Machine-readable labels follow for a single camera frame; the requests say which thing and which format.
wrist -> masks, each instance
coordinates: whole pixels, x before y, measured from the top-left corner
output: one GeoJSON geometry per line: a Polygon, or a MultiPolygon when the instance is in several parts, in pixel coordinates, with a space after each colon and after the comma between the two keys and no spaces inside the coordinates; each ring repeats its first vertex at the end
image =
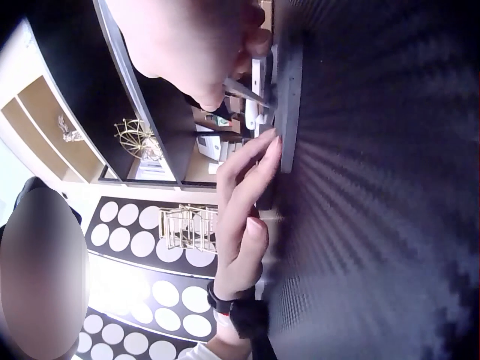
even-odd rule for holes
{"type": "Polygon", "coordinates": [[[228,288],[228,282],[221,280],[218,276],[213,282],[213,292],[222,301],[233,301],[255,296],[255,285],[246,290],[233,290],[228,288]]]}

white sleeve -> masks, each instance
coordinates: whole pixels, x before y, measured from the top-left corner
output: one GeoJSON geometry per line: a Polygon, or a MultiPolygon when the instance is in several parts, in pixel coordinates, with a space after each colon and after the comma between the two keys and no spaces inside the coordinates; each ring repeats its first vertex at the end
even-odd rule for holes
{"type": "Polygon", "coordinates": [[[198,344],[177,360],[222,360],[211,352],[204,344],[198,344]]]}

black shelf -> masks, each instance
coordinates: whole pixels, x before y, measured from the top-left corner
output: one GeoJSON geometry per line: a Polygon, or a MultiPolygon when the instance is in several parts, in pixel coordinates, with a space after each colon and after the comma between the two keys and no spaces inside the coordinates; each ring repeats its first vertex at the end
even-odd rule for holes
{"type": "Polygon", "coordinates": [[[168,81],[150,79],[134,70],[146,106],[151,129],[163,145],[163,155],[175,180],[185,180],[196,141],[195,121],[183,93],[168,81]]]}
{"type": "Polygon", "coordinates": [[[40,1],[27,19],[66,104],[112,172],[127,177],[133,163],[114,124],[136,115],[91,1],[40,1]]]}
{"type": "Polygon", "coordinates": [[[195,144],[192,108],[183,93],[168,81],[147,78],[133,68],[123,37],[105,1],[94,0],[93,3],[111,61],[136,117],[155,134],[168,167],[180,186],[185,180],[195,144]]]}

fingernail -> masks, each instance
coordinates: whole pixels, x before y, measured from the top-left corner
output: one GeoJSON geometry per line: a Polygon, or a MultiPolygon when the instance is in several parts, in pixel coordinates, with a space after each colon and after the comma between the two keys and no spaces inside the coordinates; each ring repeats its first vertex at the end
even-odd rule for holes
{"type": "Polygon", "coordinates": [[[273,134],[276,134],[276,129],[275,128],[269,129],[269,130],[262,133],[262,135],[265,136],[265,137],[270,137],[273,134]]]}
{"type": "Polygon", "coordinates": [[[260,223],[260,219],[257,219],[256,217],[251,217],[249,216],[247,218],[247,229],[248,231],[252,232],[258,232],[262,230],[262,224],[260,223]]]}
{"type": "Polygon", "coordinates": [[[214,112],[218,109],[218,106],[215,105],[202,105],[202,109],[208,112],[214,112]]]}
{"type": "Polygon", "coordinates": [[[280,139],[280,135],[277,135],[277,137],[273,140],[273,143],[275,144],[275,147],[278,147],[281,143],[282,139],[280,139]]]}

gold wire decoration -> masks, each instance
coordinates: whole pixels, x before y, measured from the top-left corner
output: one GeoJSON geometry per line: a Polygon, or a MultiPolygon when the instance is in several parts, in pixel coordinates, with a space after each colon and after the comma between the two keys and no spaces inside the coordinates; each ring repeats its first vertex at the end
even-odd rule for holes
{"type": "Polygon", "coordinates": [[[162,150],[151,129],[146,129],[144,122],[139,119],[126,120],[115,124],[120,144],[132,156],[141,160],[160,160],[162,150]]]}
{"type": "Polygon", "coordinates": [[[215,249],[215,230],[218,211],[206,206],[180,205],[177,209],[160,208],[159,235],[167,241],[167,249],[215,249]]]}

